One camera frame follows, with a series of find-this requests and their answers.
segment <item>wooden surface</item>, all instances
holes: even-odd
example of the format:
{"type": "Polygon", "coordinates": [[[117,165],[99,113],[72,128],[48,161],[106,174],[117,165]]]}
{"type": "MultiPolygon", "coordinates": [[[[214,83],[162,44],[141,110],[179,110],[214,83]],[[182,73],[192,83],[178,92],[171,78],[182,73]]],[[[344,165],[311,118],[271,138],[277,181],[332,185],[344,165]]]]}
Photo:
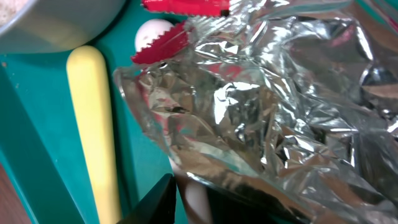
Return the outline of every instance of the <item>wooden surface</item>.
{"type": "Polygon", "coordinates": [[[25,223],[30,223],[30,220],[0,164],[0,224],[25,223]]]}

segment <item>red serrated edge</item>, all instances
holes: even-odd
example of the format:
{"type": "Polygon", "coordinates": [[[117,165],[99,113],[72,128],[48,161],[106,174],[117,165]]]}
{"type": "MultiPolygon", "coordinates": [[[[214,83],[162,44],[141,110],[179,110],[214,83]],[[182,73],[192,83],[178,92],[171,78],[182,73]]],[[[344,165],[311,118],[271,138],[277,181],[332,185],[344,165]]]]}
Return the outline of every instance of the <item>red serrated edge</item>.
{"type": "Polygon", "coordinates": [[[142,0],[150,12],[193,16],[228,16],[229,0],[142,0]]]}
{"type": "Polygon", "coordinates": [[[142,49],[135,56],[131,57],[132,62],[150,65],[173,57],[189,44],[188,34],[184,29],[184,25],[185,21],[165,32],[158,39],[154,40],[149,47],[142,49]]]}

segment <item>yellow plastic stick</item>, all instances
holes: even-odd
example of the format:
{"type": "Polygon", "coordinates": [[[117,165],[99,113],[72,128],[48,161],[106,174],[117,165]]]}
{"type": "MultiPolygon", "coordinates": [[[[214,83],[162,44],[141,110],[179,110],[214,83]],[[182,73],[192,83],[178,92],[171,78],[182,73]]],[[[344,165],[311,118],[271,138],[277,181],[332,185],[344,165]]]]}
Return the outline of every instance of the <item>yellow plastic stick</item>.
{"type": "Polygon", "coordinates": [[[75,49],[67,73],[80,140],[101,224],[121,219],[105,60],[91,46],[75,49]]]}

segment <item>bowl rim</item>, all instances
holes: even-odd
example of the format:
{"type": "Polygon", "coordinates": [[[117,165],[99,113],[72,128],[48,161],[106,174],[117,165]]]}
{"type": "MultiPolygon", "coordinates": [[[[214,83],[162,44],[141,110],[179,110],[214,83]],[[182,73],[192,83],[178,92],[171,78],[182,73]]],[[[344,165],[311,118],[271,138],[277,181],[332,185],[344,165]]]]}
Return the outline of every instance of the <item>bowl rim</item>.
{"type": "Polygon", "coordinates": [[[9,29],[12,29],[16,26],[17,22],[25,17],[30,10],[38,3],[39,0],[28,0],[28,2],[19,10],[15,15],[12,17],[10,21],[5,23],[3,26],[0,27],[0,36],[7,32],[9,29]]]}

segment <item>silver foil bag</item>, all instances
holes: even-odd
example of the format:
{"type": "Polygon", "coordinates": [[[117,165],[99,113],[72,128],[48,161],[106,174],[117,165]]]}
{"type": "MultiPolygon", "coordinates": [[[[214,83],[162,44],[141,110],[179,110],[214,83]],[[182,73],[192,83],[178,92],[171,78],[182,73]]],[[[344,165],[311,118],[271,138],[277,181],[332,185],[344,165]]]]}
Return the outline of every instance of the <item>silver foil bag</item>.
{"type": "Polygon", "coordinates": [[[191,45],[138,77],[115,71],[142,130],[189,177],[265,212],[398,223],[394,31],[347,0],[231,11],[189,19],[191,45]]]}

